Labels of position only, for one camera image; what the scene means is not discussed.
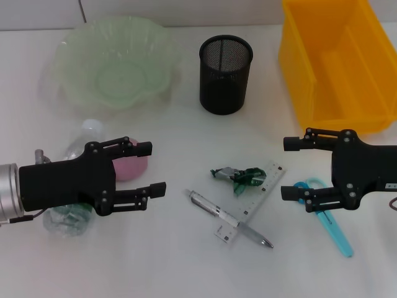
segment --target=plastic water bottle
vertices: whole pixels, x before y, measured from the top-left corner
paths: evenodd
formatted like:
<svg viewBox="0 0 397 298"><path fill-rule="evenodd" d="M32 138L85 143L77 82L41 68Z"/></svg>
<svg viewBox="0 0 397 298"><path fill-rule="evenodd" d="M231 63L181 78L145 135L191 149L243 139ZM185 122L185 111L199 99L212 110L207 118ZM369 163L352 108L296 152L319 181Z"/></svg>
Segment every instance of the plastic water bottle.
<svg viewBox="0 0 397 298"><path fill-rule="evenodd" d="M66 149L63 160L73 160L84 152L88 142L103 142L104 128L94 119L84 121L79 136ZM70 204L47 210L43 215L43 225L51 233L62 237L82 235L88 227L92 216L89 204Z"/></svg>

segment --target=mesh pen holder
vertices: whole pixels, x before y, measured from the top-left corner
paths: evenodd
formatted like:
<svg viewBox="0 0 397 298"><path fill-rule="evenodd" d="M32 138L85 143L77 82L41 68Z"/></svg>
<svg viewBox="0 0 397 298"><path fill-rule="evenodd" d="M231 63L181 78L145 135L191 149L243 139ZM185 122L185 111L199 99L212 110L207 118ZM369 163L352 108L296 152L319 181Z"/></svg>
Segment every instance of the mesh pen holder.
<svg viewBox="0 0 397 298"><path fill-rule="evenodd" d="M253 58L250 45L232 35L208 39L200 48L200 102L216 115L228 115L244 104L249 67Z"/></svg>

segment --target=ballpoint pen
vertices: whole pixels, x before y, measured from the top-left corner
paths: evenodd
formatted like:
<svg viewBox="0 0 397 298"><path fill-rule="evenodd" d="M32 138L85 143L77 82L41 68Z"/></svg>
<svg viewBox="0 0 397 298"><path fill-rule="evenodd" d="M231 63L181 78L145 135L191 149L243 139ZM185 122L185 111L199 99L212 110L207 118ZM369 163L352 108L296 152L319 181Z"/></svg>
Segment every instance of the ballpoint pen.
<svg viewBox="0 0 397 298"><path fill-rule="evenodd" d="M215 205L214 203L210 202L203 196L201 196L199 193L195 191L190 191L186 189L186 194L190 197L192 200L192 203L199 206L201 209L207 211L209 214L212 214L215 217L219 217L223 219L224 221L228 222L232 227L237 228L239 231L241 231L247 238L251 239L252 241L268 246L270 248L273 248L273 244L271 244L268 239L263 237L260 233L255 231L254 229L250 228L246 223L239 221L226 211L220 209L219 206Z"/></svg>
<svg viewBox="0 0 397 298"><path fill-rule="evenodd" d="M327 187L327 185L318 178L310 178L307 179L306 182L298 182L295 184L295 186L301 188L313 188L311 184L319 184L323 188ZM305 202L303 199L299 199L299 203L304 204ZM323 225L323 227L327 230L328 234L331 236L332 240L334 240L334 243L337 245L341 253L347 258L353 256L353 249L350 246L349 241L343 234L341 228L336 223L336 220L332 216L331 211L329 210L316 211L316 215L317 218L320 220L321 224Z"/></svg>

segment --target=yellow storage box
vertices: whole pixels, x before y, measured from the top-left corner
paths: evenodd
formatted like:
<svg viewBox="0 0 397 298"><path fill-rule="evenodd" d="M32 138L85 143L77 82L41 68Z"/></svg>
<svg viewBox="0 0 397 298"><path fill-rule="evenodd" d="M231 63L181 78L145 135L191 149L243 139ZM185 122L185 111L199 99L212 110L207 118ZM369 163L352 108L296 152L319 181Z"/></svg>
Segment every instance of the yellow storage box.
<svg viewBox="0 0 397 298"><path fill-rule="evenodd" d="M279 63L303 129L397 119L397 55L367 0L283 0Z"/></svg>

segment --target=pink ball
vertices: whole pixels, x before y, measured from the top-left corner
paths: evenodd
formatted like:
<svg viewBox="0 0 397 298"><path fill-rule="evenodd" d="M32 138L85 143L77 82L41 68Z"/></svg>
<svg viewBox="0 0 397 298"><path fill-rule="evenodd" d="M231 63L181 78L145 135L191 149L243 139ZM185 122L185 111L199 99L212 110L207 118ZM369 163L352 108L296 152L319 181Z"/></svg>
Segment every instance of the pink ball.
<svg viewBox="0 0 397 298"><path fill-rule="evenodd" d="M130 138L133 145L138 143L137 140ZM148 157L123 157L113 160L114 170L117 181L128 181L141 176L148 168Z"/></svg>

